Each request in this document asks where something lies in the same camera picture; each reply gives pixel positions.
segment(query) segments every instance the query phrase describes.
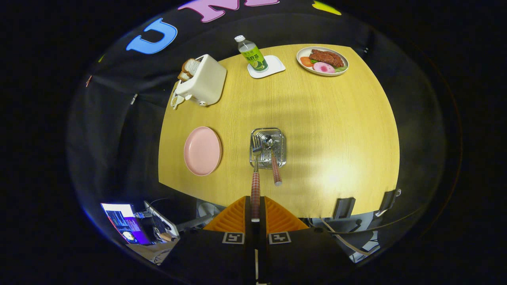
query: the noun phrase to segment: white bottle cap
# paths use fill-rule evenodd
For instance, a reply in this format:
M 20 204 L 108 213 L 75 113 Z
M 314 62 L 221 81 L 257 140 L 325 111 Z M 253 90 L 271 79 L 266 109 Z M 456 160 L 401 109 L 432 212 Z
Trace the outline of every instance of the white bottle cap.
M 239 36 L 235 37 L 234 39 L 239 43 L 239 42 L 244 41 L 245 37 L 243 37 L 242 35 L 239 35 Z

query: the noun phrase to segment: spoon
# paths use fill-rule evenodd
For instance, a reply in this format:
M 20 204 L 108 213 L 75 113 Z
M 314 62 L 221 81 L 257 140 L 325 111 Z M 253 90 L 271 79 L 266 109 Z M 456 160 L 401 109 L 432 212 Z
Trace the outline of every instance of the spoon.
M 275 153 L 272 149 L 275 141 L 270 135 L 263 135 L 264 145 L 267 150 L 271 150 L 271 165 L 273 166 L 273 179 L 276 186 L 282 185 L 282 178 L 280 177 L 280 171 L 278 170 L 278 162 L 276 161 Z

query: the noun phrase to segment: wooden table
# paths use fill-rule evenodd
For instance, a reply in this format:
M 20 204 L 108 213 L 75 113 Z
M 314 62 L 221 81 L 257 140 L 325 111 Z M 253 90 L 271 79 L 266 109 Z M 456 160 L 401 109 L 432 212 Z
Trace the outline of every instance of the wooden table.
M 322 46 L 343 54 L 349 70 L 324 77 L 304 70 L 296 53 Z M 159 181 L 199 199 L 227 206 L 250 195 L 250 133 L 278 127 L 287 142 L 287 164 L 276 187 L 260 169 L 261 196 L 297 217 L 332 217 L 337 198 L 356 199 L 352 214 L 378 210 L 384 192 L 396 187 L 400 147 L 394 115 L 373 72 L 349 47 L 301 44 L 261 49 L 286 70 L 254 79 L 242 55 L 224 59 L 227 77 L 220 101 L 208 107 L 167 106 L 159 148 Z M 187 169 L 183 147 L 190 132 L 212 128 L 222 141 L 218 168 L 208 176 Z

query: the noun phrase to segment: pink letter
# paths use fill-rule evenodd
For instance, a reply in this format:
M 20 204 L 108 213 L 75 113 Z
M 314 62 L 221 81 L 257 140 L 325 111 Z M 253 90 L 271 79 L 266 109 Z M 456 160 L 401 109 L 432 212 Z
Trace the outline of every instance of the pink letter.
M 201 14 L 201 22 L 207 23 L 225 15 L 223 10 L 215 10 L 211 6 L 227 8 L 229 10 L 239 9 L 239 0 L 195 0 L 178 8 L 178 10 L 189 8 Z
M 263 6 L 263 5 L 271 5 L 280 3 L 278 0 L 246 0 L 245 6 L 253 7 L 253 6 Z

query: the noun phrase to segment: computer screen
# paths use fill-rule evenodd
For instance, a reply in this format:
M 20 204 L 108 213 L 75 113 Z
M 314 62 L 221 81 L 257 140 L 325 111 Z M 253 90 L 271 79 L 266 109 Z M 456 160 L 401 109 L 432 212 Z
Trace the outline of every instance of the computer screen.
M 134 244 L 148 244 L 150 239 L 142 229 L 139 220 L 134 216 L 130 204 L 100 204 L 111 221 L 111 224 L 128 242 Z

